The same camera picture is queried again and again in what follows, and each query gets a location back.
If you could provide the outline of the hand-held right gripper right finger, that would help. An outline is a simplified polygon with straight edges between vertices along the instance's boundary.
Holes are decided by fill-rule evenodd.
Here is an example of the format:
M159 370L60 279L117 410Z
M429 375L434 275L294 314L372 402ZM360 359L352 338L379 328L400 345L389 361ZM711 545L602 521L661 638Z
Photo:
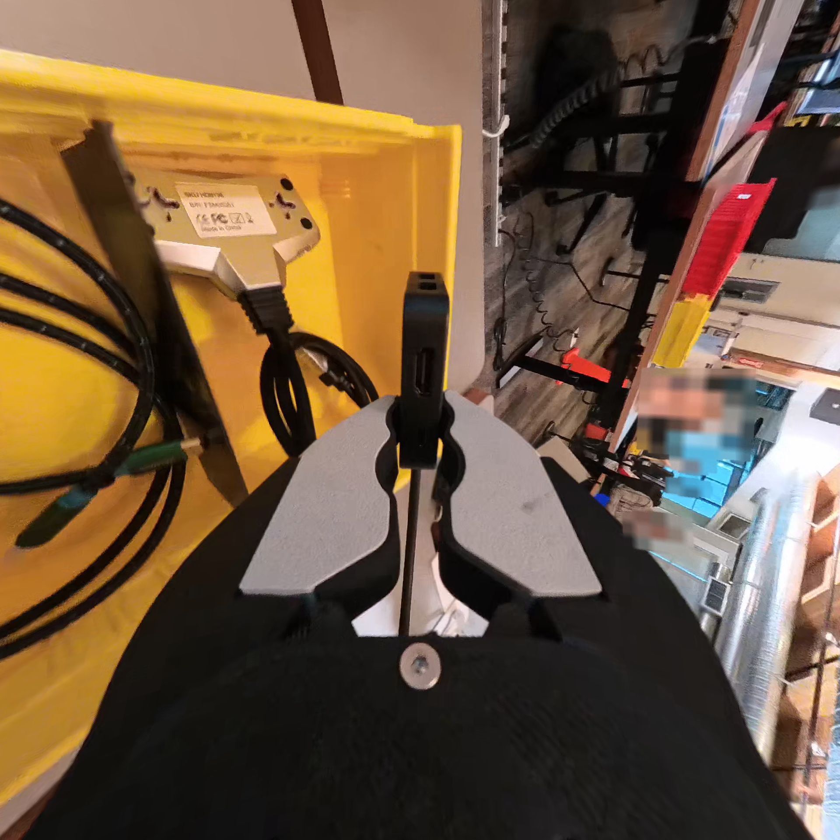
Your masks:
M445 588L475 613L601 594L537 450L455 391L444 394L439 430L437 554Z

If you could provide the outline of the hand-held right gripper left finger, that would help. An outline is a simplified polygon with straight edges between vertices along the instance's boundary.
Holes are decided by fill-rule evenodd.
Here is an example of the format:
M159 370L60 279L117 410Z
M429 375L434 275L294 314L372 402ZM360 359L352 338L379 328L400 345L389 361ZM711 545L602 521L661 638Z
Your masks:
M395 397L380 398L300 457L239 583L243 594L378 603L395 589L395 409Z

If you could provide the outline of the square black adapter box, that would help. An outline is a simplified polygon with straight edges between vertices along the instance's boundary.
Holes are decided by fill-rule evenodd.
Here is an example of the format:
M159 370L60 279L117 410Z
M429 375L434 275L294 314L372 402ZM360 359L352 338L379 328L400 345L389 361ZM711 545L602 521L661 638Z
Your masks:
M449 298L443 277L409 274L403 298L400 467L432 469L438 458L448 349Z

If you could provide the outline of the yellow plastic bin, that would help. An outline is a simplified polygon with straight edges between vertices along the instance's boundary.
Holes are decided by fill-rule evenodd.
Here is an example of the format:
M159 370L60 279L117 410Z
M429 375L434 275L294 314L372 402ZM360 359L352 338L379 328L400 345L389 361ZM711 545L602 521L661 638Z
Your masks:
M714 298L702 294L677 300L658 341L652 365L666 369L684 365L708 321L713 302Z
M60 151L94 119L112 123L126 162L207 175L288 175L321 231L289 269L301 326L348 350L379 393L399 385L403 292L410 270L455 284L460 128L302 99L151 77L2 49L2 197L105 258ZM2 270L109 318L95 284L51 248L2 222ZM173 276L247 490L286 460L258 395L267 341L209 280ZM2 480L95 466L127 424L136 389L99 362L2 325ZM2 498L2 620L70 580L116 537L151 478L120 479L45 547L10 551L59 493ZM88 735L142 610L230 512L203 468L151 560L57 640L2 662L2 812L28 811Z

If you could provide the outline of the grey desk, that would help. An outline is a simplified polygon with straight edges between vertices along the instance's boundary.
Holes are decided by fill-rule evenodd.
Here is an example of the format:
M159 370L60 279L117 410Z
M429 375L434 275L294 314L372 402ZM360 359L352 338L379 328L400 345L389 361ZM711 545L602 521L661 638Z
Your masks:
M480 2L324 2L343 100L463 131L449 381L484 349ZM2 2L2 47L314 99L291 2Z

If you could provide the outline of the red plastic bin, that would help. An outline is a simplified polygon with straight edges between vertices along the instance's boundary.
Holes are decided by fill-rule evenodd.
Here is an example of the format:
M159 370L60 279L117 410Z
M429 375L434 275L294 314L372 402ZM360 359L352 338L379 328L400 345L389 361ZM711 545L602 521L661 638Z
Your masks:
M777 179L736 184L710 216L681 288L683 298L714 299L744 250Z

